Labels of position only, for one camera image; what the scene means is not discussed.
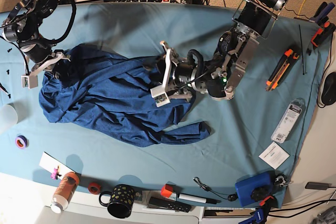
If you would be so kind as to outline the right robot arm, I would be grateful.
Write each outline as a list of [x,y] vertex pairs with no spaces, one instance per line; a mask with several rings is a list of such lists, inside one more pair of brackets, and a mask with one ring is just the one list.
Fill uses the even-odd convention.
[[3,21],[1,39],[14,45],[24,60],[25,73],[21,76],[22,86],[34,88],[38,85],[38,74],[50,72],[60,79],[66,74],[63,62],[70,56],[63,50],[52,50],[69,35],[77,12],[75,0],[67,0],[71,5],[71,16],[64,34],[57,39],[47,39],[39,32],[43,20],[49,17],[62,0],[22,0]]

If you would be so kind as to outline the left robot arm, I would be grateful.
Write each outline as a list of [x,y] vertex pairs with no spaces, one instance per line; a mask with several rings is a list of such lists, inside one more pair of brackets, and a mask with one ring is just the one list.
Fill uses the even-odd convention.
[[258,38],[267,38],[270,21],[277,20],[287,1],[242,0],[243,10],[233,15],[234,25],[220,37],[209,61],[195,49],[182,59],[162,41],[165,56],[156,62],[162,81],[151,89],[156,106],[169,104],[172,99],[189,101],[192,91],[208,93],[214,100],[232,99],[259,46]]

